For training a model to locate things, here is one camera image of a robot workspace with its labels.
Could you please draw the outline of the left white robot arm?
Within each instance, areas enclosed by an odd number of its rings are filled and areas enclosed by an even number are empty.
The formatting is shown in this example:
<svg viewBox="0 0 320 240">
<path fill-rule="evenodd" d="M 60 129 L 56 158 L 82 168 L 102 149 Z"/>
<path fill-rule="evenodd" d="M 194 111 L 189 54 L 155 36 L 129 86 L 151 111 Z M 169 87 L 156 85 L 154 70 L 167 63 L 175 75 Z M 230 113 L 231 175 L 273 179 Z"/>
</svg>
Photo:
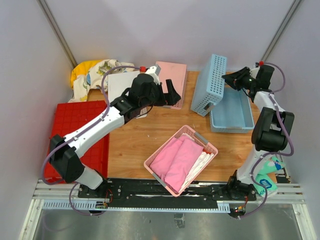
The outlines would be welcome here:
<svg viewBox="0 0 320 240">
<path fill-rule="evenodd" d="M 107 193 L 107 180 L 96 170 L 81 162 L 81 157 L 98 141 L 113 130 L 136 118 L 142 109 L 155 106 L 173 106 L 181 96 L 171 79 L 165 81 L 167 92 L 154 73 L 140 73 L 132 81 L 131 87 L 107 108 L 78 130 L 61 137 L 55 135 L 50 140 L 48 162 L 66 183 L 78 183 L 87 188 L 96 198 Z"/>
</svg>

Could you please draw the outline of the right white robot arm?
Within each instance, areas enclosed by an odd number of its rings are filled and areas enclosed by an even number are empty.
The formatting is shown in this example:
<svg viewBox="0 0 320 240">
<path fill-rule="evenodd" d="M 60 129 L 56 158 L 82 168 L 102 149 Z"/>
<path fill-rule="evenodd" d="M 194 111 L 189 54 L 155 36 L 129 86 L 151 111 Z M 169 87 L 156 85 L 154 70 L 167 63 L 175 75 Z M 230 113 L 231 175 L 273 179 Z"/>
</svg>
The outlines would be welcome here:
<svg viewBox="0 0 320 240">
<path fill-rule="evenodd" d="M 244 164 L 229 178 L 225 193 L 232 200 L 248 199 L 251 194 L 267 198 L 276 192 L 269 180 L 258 175 L 274 155 L 282 155 L 289 146 L 289 156 L 294 153 L 290 139 L 295 115 L 279 106 L 275 91 L 271 90 L 271 78 L 277 65 L 260 61 L 256 67 L 244 67 L 222 76 L 232 89 L 243 90 L 259 109 L 259 117 L 251 135 L 252 150 Z"/>
</svg>

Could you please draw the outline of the light blue perforated basket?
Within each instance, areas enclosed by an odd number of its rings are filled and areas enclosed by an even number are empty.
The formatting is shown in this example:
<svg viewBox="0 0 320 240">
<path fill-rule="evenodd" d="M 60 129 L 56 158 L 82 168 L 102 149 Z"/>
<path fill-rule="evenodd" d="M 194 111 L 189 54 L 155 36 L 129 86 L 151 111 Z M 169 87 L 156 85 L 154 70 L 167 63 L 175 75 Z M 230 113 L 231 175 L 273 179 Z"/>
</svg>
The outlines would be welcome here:
<svg viewBox="0 0 320 240">
<path fill-rule="evenodd" d="M 206 116 L 223 98 L 227 57 L 212 54 L 200 71 L 190 109 L 198 115 Z"/>
</svg>

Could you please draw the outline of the large red plastic container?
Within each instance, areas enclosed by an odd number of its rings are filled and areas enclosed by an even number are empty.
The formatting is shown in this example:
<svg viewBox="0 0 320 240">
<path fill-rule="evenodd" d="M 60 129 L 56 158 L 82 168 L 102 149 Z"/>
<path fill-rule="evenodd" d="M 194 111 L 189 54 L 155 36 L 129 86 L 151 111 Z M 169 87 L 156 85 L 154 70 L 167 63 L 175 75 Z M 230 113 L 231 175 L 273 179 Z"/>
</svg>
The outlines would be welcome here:
<svg viewBox="0 0 320 240">
<path fill-rule="evenodd" d="M 93 120 L 107 104 L 103 100 L 59 103 L 54 114 L 51 137 L 61 137 L 72 133 Z M 110 136 L 106 135 L 93 145 L 80 159 L 83 164 L 97 170 L 104 177 L 108 176 Z"/>
</svg>

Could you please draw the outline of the white perforated basket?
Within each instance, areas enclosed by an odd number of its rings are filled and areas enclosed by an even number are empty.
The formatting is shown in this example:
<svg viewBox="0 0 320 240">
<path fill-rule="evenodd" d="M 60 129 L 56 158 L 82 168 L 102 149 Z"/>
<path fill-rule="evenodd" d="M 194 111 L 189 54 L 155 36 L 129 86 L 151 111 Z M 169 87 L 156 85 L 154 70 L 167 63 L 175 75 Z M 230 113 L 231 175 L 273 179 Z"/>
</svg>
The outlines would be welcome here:
<svg viewBox="0 0 320 240">
<path fill-rule="evenodd" d="M 139 71 L 127 71 L 109 74 L 106 77 L 109 102 L 111 103 L 114 99 L 120 97 L 125 89 L 130 88 L 134 78 L 137 77 L 139 73 Z"/>
</svg>

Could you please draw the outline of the pink perforated basket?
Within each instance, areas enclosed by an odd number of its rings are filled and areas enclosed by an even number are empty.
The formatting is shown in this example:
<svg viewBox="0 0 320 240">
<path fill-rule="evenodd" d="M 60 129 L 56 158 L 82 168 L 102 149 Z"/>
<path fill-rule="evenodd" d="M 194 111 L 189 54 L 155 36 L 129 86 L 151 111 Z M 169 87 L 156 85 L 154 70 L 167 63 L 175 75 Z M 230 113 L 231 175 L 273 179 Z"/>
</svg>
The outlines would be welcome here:
<svg viewBox="0 0 320 240">
<path fill-rule="evenodd" d="M 163 92 L 168 93 L 166 80 L 171 79 L 174 89 L 181 97 L 177 104 L 171 106 L 170 108 L 181 110 L 183 108 L 185 88 L 187 83 L 187 65 L 165 61 L 156 61 L 155 64 L 161 68 L 158 76 L 160 82 L 162 83 Z"/>
</svg>

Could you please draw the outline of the pink basket with cloths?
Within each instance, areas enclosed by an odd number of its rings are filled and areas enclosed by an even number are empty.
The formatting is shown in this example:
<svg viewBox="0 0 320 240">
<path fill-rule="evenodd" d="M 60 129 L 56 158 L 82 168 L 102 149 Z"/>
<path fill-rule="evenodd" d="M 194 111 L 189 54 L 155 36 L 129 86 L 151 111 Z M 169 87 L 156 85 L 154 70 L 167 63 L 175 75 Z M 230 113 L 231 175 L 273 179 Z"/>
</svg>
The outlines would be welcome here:
<svg viewBox="0 0 320 240">
<path fill-rule="evenodd" d="M 178 197 L 217 154 L 214 145 L 184 125 L 143 165 L 172 196 Z"/>
</svg>

